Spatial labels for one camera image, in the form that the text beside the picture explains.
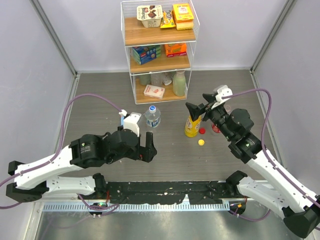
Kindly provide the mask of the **small blue-label water bottle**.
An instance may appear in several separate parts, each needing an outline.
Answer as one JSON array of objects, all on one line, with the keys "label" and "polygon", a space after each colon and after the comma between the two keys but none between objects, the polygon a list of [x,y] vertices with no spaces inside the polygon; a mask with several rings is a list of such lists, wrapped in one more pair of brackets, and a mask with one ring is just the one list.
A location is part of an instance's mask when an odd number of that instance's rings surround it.
[{"label": "small blue-label water bottle", "polygon": [[151,105],[145,112],[145,118],[147,126],[156,128],[161,122],[161,112],[156,106]]}]

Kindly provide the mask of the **red bottle cap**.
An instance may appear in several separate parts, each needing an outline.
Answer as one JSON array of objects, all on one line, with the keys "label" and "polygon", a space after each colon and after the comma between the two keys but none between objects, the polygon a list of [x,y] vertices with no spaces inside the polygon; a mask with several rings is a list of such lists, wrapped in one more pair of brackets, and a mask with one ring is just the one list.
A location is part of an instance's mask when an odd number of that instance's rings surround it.
[{"label": "red bottle cap", "polygon": [[205,128],[202,127],[202,128],[199,129],[199,133],[200,134],[204,134],[205,132],[206,132]]}]

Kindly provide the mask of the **yellow juice bottle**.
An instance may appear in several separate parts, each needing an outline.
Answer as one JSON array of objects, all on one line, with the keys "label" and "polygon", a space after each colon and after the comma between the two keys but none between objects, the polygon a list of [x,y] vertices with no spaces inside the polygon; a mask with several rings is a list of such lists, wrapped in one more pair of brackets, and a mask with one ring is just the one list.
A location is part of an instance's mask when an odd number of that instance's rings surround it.
[{"label": "yellow juice bottle", "polygon": [[199,116],[196,120],[192,120],[191,115],[188,116],[184,128],[184,133],[189,138],[194,138],[200,129],[202,117]]}]

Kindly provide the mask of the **clear red-label water bottle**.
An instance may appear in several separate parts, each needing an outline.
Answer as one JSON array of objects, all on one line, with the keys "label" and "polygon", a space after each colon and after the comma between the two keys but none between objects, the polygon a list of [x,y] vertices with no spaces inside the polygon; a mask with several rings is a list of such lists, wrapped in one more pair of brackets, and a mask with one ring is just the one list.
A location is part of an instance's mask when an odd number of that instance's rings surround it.
[{"label": "clear red-label water bottle", "polygon": [[[227,113],[230,113],[231,110],[232,110],[232,108],[229,105],[225,105],[224,108],[225,108]],[[214,124],[214,123],[211,125],[211,128],[217,134],[219,134],[221,132],[220,129],[217,127],[217,125]]]}]

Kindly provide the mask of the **yellow bottle cap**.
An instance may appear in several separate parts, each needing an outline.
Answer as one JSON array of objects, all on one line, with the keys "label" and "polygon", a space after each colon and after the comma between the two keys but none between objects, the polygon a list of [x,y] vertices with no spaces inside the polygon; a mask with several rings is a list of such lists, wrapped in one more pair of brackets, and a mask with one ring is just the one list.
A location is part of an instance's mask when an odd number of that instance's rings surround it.
[{"label": "yellow bottle cap", "polygon": [[203,139],[199,139],[199,140],[198,140],[198,144],[199,144],[200,146],[203,146],[203,145],[205,144],[205,141],[204,141]]}]

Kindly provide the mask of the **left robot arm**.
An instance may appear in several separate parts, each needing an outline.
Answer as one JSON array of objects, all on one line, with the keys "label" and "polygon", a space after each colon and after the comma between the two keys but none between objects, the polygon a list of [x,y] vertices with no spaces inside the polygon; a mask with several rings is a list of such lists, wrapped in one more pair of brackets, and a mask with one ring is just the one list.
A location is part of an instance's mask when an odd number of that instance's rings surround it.
[{"label": "left robot arm", "polygon": [[5,195],[18,203],[29,203],[50,195],[74,194],[84,199],[103,199],[107,195],[104,176],[96,173],[85,177],[64,177],[63,174],[87,168],[99,168],[123,158],[149,163],[157,155],[153,133],[146,132],[145,146],[132,130],[119,127],[104,135],[85,134],[58,154],[31,163],[12,161],[8,173],[13,182]]}]

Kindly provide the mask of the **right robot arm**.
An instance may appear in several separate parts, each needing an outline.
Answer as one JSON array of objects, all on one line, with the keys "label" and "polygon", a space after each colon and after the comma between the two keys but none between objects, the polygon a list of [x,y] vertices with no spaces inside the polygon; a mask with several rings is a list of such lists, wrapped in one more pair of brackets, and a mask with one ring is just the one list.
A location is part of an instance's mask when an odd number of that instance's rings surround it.
[{"label": "right robot arm", "polygon": [[192,120],[203,116],[210,120],[229,142],[231,153],[263,176],[272,188],[236,171],[227,178],[226,193],[233,198],[243,195],[264,205],[284,222],[296,236],[306,238],[320,224],[320,196],[289,173],[266,148],[262,138],[251,129],[254,122],[247,110],[225,109],[226,100],[216,94],[204,94],[207,104],[185,105]]}]

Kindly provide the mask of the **small white bottle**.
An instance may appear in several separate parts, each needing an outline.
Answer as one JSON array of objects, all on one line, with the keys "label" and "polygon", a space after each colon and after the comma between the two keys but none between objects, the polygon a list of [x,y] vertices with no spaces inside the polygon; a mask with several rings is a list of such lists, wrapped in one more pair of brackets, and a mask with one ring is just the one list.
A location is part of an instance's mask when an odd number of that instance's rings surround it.
[{"label": "small white bottle", "polygon": [[164,73],[163,74],[163,78],[162,78],[162,83],[165,85],[165,86],[168,86],[172,83],[172,80],[173,80],[173,77],[170,73]]}]

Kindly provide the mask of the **red white card box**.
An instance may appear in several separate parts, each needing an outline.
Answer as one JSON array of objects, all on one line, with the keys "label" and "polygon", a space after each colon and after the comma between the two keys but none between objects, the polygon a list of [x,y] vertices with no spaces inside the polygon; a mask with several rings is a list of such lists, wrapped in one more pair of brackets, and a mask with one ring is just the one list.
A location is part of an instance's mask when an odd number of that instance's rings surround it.
[{"label": "red white card box", "polygon": [[155,98],[155,99],[160,99],[162,100],[165,94],[165,88],[164,87],[159,87],[159,86],[154,86],[154,85],[146,85],[143,94],[146,97],[150,98]]}]

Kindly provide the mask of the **clear plastic cup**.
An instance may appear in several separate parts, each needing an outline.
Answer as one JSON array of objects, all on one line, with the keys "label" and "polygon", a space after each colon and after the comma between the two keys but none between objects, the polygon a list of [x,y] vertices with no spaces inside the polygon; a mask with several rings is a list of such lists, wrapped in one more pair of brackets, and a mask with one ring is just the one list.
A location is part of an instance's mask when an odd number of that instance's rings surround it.
[{"label": "clear plastic cup", "polygon": [[150,75],[151,85],[156,86],[156,87],[163,86],[163,79],[164,79],[164,74],[162,72],[161,73],[152,73]]}]

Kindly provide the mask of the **orange snack box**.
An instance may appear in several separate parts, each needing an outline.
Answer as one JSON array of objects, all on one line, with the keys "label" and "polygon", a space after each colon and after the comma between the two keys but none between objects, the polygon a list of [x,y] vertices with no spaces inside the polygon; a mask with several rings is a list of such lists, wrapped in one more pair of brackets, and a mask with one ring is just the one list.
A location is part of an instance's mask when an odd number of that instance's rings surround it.
[{"label": "orange snack box", "polygon": [[164,45],[165,55],[168,58],[185,56],[187,54],[187,44],[186,43],[170,43]]}]

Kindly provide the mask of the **blue green box pack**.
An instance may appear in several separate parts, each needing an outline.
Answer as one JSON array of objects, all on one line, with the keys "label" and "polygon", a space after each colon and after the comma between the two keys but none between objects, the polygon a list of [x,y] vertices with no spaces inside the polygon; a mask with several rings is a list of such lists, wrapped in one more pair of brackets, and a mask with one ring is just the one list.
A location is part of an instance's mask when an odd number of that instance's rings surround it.
[{"label": "blue green box pack", "polygon": [[139,65],[144,65],[161,56],[160,45],[134,46],[131,48],[131,56]]}]

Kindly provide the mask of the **yellow candy bag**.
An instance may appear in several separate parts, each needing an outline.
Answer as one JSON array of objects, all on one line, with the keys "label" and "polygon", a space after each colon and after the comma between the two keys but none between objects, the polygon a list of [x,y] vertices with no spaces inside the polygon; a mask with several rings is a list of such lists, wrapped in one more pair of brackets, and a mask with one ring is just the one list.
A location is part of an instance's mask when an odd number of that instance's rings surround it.
[{"label": "yellow candy bag", "polygon": [[163,11],[160,28],[169,29],[169,28],[175,28],[175,27],[176,27],[176,24],[173,16],[173,11],[172,10]]}]

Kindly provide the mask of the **yellow sponge pack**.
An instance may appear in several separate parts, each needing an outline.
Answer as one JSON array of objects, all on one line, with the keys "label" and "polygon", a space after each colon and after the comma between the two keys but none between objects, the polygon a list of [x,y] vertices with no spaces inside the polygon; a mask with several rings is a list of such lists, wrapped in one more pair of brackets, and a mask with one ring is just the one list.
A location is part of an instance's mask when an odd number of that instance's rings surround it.
[{"label": "yellow sponge pack", "polygon": [[194,15],[188,3],[176,3],[172,5],[176,29],[192,30],[194,27]]}]

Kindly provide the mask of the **chocolate pudding cup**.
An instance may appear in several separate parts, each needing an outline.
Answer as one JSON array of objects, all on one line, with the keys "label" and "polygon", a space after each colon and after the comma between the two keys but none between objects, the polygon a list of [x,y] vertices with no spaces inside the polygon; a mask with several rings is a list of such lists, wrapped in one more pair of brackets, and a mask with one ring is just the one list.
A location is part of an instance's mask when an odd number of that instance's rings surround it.
[{"label": "chocolate pudding cup", "polygon": [[136,18],[145,28],[158,28],[163,18],[162,6],[139,5],[136,8]]}]

